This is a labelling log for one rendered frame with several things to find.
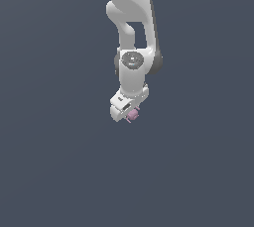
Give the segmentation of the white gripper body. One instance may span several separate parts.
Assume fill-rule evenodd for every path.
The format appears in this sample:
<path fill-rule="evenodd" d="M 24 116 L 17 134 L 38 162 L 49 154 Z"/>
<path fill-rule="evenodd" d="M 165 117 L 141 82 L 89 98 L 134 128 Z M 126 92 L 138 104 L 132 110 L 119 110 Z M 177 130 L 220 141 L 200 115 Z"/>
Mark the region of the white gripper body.
<path fill-rule="evenodd" d="M 145 101 L 148 96 L 149 87 L 147 84 L 143 86 L 142 92 L 136 97 L 127 97 L 120 91 L 117 91 L 116 94 L 110 99 L 110 115 L 112 119 L 116 122 L 122 119 L 126 120 L 126 118 L 128 118 L 128 113 L 135 109 L 136 106 L 140 108 L 140 104 Z"/>

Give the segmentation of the small pink cube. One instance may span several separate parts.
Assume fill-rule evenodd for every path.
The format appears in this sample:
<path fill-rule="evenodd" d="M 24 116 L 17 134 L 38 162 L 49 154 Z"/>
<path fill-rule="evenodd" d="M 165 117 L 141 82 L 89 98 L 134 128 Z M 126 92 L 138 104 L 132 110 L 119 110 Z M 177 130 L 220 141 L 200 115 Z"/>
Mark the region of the small pink cube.
<path fill-rule="evenodd" d="M 133 109 L 132 111 L 130 111 L 127 115 L 127 117 L 130 120 L 135 120 L 137 117 L 139 116 L 138 111 L 136 109 Z"/>

